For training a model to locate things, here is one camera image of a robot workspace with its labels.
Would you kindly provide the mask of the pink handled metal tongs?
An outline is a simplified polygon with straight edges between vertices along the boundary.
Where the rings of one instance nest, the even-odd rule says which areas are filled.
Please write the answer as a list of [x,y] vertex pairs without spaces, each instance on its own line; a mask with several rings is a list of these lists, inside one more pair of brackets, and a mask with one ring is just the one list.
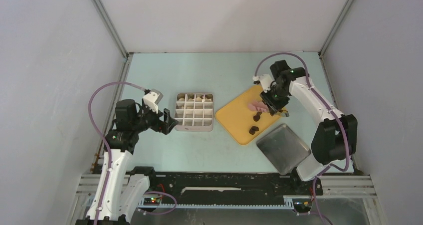
[[268,113],[269,109],[262,101],[254,101],[248,104],[248,109],[250,111],[257,111],[261,113]]

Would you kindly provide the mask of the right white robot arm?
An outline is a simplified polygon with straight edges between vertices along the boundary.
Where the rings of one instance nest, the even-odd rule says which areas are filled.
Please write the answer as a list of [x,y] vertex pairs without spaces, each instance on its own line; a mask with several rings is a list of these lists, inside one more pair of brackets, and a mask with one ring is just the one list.
[[310,180],[330,167],[345,172],[351,155],[356,152],[358,121],[332,105],[313,84],[306,66],[291,68],[285,60],[273,63],[270,74],[255,74],[253,81],[262,87],[260,97],[270,115],[296,98],[311,115],[317,130],[310,145],[311,154],[296,167],[297,176],[290,180],[291,190],[303,194]]

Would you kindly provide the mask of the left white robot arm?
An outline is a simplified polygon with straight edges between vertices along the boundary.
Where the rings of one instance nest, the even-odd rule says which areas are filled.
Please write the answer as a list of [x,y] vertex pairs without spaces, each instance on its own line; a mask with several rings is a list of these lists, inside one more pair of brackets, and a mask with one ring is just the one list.
[[105,155],[97,191],[86,217],[77,225],[128,225],[145,193],[157,189],[158,180],[152,167],[135,170],[123,188],[127,167],[133,157],[139,134],[153,130],[167,135],[178,124],[169,109],[156,103],[137,103],[133,99],[117,102],[115,128],[105,136]]

